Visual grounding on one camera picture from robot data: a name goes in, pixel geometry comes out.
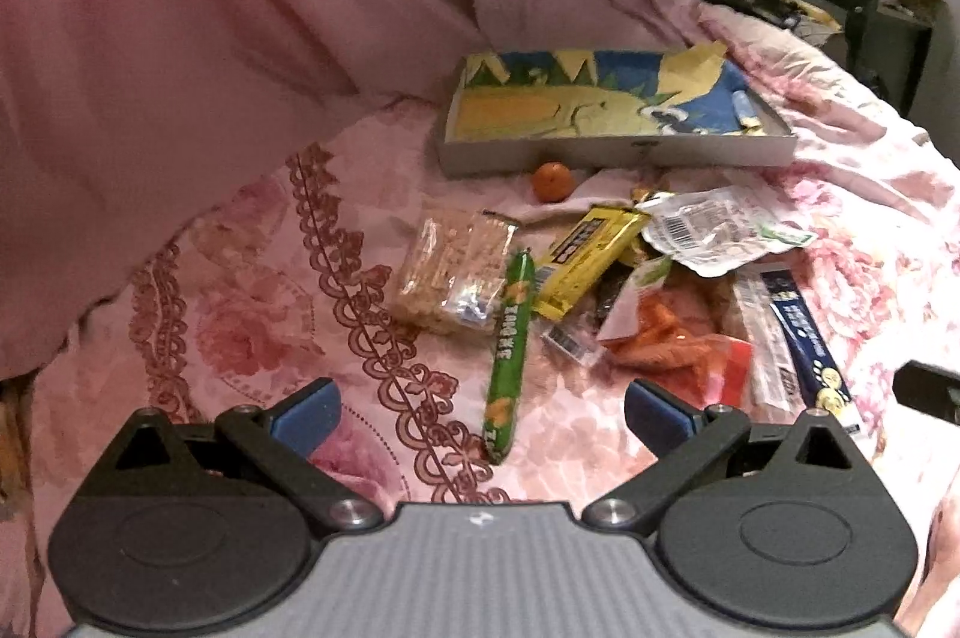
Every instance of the blue gripper pad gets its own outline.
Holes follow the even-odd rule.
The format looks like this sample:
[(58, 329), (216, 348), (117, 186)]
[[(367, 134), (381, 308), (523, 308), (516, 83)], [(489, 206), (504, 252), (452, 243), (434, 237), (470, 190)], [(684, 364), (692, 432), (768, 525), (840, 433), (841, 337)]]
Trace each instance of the blue gripper pad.
[(330, 381), (272, 420), (270, 437), (307, 459), (339, 423), (340, 389)]
[(658, 459), (697, 433), (693, 419), (637, 382), (627, 387), (623, 415), (630, 432)]

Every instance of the metal screw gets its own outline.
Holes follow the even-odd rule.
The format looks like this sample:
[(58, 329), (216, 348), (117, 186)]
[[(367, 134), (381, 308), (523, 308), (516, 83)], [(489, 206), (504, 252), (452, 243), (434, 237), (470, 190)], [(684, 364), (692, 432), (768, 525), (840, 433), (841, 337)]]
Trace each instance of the metal screw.
[(366, 499), (338, 499), (330, 505), (330, 519), (341, 529), (366, 529), (377, 520), (377, 509)]
[(637, 509), (625, 499), (608, 497), (587, 506), (584, 521), (594, 526), (622, 526), (637, 516)]

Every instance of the orange fruit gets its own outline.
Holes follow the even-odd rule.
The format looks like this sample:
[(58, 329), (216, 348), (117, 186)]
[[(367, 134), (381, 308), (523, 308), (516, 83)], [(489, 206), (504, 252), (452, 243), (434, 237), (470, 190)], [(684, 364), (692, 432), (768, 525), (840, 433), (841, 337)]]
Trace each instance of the orange fruit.
[(577, 187), (570, 170), (559, 161), (541, 165), (530, 179), (534, 194), (544, 203), (563, 202)]

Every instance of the pink floral bedsheet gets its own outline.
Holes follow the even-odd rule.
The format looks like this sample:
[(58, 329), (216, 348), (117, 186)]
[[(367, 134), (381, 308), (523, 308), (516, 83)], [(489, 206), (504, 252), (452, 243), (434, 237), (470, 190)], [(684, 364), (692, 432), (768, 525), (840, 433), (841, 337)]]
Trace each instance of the pink floral bedsheet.
[[(907, 358), (959, 363), (960, 173), (812, 48), (723, 8), (693, 11), (763, 83), (792, 83), (824, 102), (816, 117), (784, 108), (798, 157), (765, 178), (820, 236), (792, 259), (795, 269), (874, 432), (877, 469), (923, 558), (928, 539), (935, 552), (904, 625), (925, 638), (960, 635), (960, 430), (890, 397)], [(312, 460), (388, 510), (398, 501), (568, 499), (579, 511), (652, 461), (622, 418), (631, 376), (572, 372), (534, 343), (515, 449), (491, 467), (478, 437), (486, 346), (392, 321), (391, 275), (424, 198), (539, 214), (522, 177), (445, 181), (429, 151), (434, 119), (406, 102), (304, 149), (188, 225), (71, 333), (32, 397), (41, 558), (59, 513), (134, 408), (196, 422), (238, 403), (270, 405), (317, 376), (339, 384), (344, 413)], [(641, 174), (658, 173), (606, 173), (578, 196), (625, 194)], [(713, 176), (674, 170), (665, 179), (680, 190)], [(47, 580), (35, 633), (68, 625)]]

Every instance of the snack wrapper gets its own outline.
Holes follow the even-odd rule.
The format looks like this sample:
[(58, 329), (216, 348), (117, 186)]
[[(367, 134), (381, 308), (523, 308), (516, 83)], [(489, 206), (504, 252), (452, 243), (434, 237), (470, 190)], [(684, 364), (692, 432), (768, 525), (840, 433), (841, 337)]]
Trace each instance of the snack wrapper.
[(762, 264), (755, 270), (786, 335), (806, 406), (829, 411), (854, 441), (865, 443), (868, 435), (860, 411), (789, 268)]
[(497, 322), (496, 353), (484, 412), (483, 441), (492, 464), (506, 458), (514, 441), (533, 285), (534, 259), (530, 251), (522, 251), (514, 256), (507, 269), (507, 287)]
[(793, 424), (806, 404), (770, 292), (755, 269), (737, 270), (724, 307), (722, 331), (754, 346), (750, 365), (751, 416), (766, 424)]
[(640, 332), (637, 310), (641, 309), (642, 299), (664, 287), (672, 263), (669, 256), (660, 256), (643, 261), (631, 270), (597, 333), (597, 340), (624, 340)]
[(426, 208), (400, 268), (392, 314), (437, 333), (492, 333), (517, 229), (493, 212)]
[(767, 254), (805, 248), (813, 232), (784, 223), (789, 211), (760, 178), (640, 203), (651, 220), (643, 238), (704, 278), (719, 278)]
[(554, 324), (546, 318), (539, 318), (538, 322), (544, 343), (585, 370), (592, 370), (603, 360), (606, 349), (583, 326), (567, 321)]
[(591, 208), (536, 263), (534, 311), (560, 321), (640, 233), (649, 219), (630, 209)]
[[(638, 267), (635, 277), (624, 285), (598, 339), (614, 363), (642, 372), (690, 405), (705, 408), (723, 403), (741, 408), (751, 344), (723, 334), (693, 336), (664, 301), (662, 285), (669, 258), (655, 261), (645, 275), (644, 268)], [(628, 331), (634, 333), (623, 337)], [(611, 336), (621, 337), (608, 339)]]
[(634, 267), (624, 264), (619, 259), (614, 261), (606, 272), (601, 275), (597, 283), (597, 309), (596, 321), (600, 327), (610, 316), (617, 298), (620, 296), (623, 286), (629, 280), (630, 275), (634, 273)]

